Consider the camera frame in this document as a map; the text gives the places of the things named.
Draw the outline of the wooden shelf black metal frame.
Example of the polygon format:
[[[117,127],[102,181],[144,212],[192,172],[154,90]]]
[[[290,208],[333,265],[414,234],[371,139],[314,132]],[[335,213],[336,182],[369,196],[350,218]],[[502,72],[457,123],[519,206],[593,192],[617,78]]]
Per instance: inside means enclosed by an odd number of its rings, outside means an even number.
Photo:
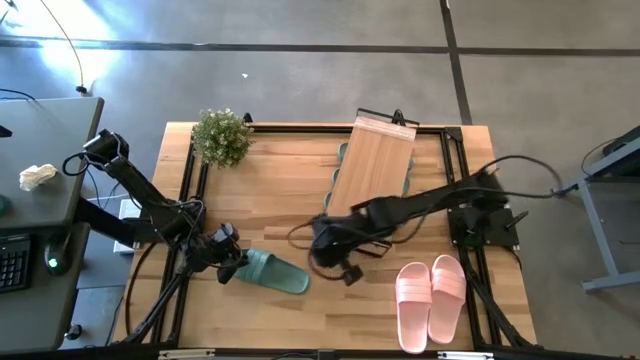
[[[332,197],[324,213],[341,216],[351,206],[382,196],[402,196],[417,127],[404,120],[356,116]]]

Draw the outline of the black computer mouse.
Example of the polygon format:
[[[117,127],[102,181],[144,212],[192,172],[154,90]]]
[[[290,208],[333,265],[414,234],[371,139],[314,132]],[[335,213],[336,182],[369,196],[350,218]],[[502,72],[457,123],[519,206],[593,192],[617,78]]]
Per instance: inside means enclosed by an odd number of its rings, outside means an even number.
[[[45,265],[52,276],[61,276],[70,268],[68,245],[64,242],[49,243],[44,250]]]

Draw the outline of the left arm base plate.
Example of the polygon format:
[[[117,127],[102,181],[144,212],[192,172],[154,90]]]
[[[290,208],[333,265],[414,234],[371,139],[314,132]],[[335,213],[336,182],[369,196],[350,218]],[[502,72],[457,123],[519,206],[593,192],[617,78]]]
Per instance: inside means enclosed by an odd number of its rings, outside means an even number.
[[[190,237],[197,236],[204,225],[206,207],[201,201],[161,205],[160,209],[167,211],[168,219],[164,223],[156,222],[153,214],[143,208],[140,208],[138,218],[130,220],[137,242],[163,242],[175,248]]]

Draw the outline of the grey office desk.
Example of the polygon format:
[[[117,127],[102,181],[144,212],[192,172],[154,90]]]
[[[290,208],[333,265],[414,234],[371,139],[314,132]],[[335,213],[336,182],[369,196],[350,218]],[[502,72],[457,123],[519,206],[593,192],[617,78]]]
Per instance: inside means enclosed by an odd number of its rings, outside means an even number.
[[[0,237],[29,234],[32,239],[29,287],[0,293],[0,354],[50,351],[60,347],[71,323],[76,287],[90,228],[74,222],[83,185],[69,173],[57,173],[27,192],[19,174],[32,165],[60,169],[70,155],[93,138],[100,121],[101,98],[69,98],[0,102],[0,125],[13,132],[0,138],[0,198],[8,202],[0,213]],[[49,243],[68,245],[70,268],[52,276],[45,265]]]

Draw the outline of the silver metal bracket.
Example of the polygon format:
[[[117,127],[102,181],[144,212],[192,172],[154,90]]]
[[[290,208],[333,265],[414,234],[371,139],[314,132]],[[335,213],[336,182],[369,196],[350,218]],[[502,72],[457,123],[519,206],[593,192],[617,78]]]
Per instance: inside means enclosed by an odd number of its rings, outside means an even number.
[[[438,351],[438,360],[495,360],[490,352]]]
[[[213,349],[171,349],[160,351],[157,360],[211,360],[215,356]]]

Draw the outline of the black metal rig frame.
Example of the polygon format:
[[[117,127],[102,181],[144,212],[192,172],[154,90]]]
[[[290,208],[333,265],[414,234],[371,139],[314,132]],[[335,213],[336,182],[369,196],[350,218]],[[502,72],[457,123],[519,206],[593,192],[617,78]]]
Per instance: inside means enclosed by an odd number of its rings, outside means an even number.
[[[167,197],[201,193],[206,226],[233,224],[244,247],[307,264],[307,220],[321,212],[338,165],[337,150],[350,135],[345,124],[259,123],[244,161],[232,169],[195,166],[185,172],[191,125],[166,126],[153,184]],[[398,354],[395,278],[407,263],[431,263],[452,254],[444,213],[422,226],[409,224],[403,242],[380,259],[355,254],[364,272],[352,286],[313,277],[308,290],[292,295],[239,280],[220,284],[213,269],[194,275],[183,296],[181,318],[167,313],[159,340],[218,351],[317,349]]]

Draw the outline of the potted green plant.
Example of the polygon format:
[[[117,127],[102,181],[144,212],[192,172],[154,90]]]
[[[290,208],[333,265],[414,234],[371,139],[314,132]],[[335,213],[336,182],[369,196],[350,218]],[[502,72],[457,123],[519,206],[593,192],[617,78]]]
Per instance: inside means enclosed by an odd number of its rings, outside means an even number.
[[[253,129],[231,109],[203,109],[192,129],[194,150],[201,160],[217,168],[237,166],[248,154]]]

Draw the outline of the white crumpled tissue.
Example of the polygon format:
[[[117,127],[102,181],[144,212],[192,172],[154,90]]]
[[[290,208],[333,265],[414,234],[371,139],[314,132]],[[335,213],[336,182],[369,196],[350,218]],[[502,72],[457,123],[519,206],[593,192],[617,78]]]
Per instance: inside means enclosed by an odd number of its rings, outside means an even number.
[[[52,164],[32,165],[19,174],[19,187],[30,192],[56,176],[58,170]]]

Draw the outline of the pink rubber slide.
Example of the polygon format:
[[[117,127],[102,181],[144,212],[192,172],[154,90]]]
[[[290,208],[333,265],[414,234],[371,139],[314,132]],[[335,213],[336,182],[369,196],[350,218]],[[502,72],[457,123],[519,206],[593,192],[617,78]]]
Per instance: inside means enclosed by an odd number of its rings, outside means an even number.
[[[450,255],[438,256],[431,269],[432,305],[429,337],[438,344],[452,342],[466,302],[466,278],[460,262]]]
[[[431,291],[430,270],[424,263],[412,262],[399,271],[395,280],[397,335],[406,353],[421,354],[426,350]]]

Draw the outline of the black support beam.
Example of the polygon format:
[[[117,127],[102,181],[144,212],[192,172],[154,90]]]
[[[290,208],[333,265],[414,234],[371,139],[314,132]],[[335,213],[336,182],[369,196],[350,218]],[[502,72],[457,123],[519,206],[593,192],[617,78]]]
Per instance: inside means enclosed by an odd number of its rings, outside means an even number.
[[[92,230],[102,235],[125,246],[134,246],[135,228],[133,225],[124,222],[85,198],[80,197],[77,201],[74,222],[86,223]]]

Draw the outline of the black keyboard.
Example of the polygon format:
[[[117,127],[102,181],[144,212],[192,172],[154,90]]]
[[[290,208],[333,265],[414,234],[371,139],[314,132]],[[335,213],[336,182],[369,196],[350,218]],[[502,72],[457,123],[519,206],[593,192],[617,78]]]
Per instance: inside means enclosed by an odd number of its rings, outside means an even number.
[[[29,287],[31,245],[29,234],[0,237],[0,293]]]

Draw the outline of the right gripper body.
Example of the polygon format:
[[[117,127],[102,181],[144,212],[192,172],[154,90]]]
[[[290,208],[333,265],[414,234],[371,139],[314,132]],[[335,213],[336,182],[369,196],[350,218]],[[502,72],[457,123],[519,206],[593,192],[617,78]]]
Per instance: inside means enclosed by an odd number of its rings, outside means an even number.
[[[380,236],[371,231],[369,220],[361,214],[336,217],[320,214],[312,218],[310,224],[311,255],[324,268],[338,265],[360,245],[380,240]]]

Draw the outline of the white power box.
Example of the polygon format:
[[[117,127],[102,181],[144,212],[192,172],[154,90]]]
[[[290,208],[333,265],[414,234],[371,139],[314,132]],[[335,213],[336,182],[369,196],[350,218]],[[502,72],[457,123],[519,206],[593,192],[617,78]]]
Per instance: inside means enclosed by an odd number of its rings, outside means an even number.
[[[137,203],[132,199],[124,199],[120,202],[118,218],[123,220],[125,218],[138,218],[141,213],[141,209]],[[125,255],[133,254],[138,248],[138,245],[129,247],[119,242],[115,242],[113,246],[113,252],[115,254]]]

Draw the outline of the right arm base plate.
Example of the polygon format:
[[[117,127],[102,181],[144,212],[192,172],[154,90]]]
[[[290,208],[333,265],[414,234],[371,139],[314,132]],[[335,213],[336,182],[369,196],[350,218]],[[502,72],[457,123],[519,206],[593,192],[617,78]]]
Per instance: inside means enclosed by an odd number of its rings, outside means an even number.
[[[515,215],[510,208],[480,210],[473,207],[455,208],[447,213],[451,240],[455,245],[482,247],[518,247],[516,225],[528,211]]]

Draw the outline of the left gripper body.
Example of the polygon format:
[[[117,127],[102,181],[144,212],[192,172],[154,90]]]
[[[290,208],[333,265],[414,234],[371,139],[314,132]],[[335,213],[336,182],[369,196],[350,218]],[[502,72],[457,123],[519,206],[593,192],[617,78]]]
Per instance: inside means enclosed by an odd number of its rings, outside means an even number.
[[[187,265],[194,272],[202,272],[208,267],[228,269],[236,267],[240,261],[240,248],[236,244],[214,245],[191,241],[187,246]]]

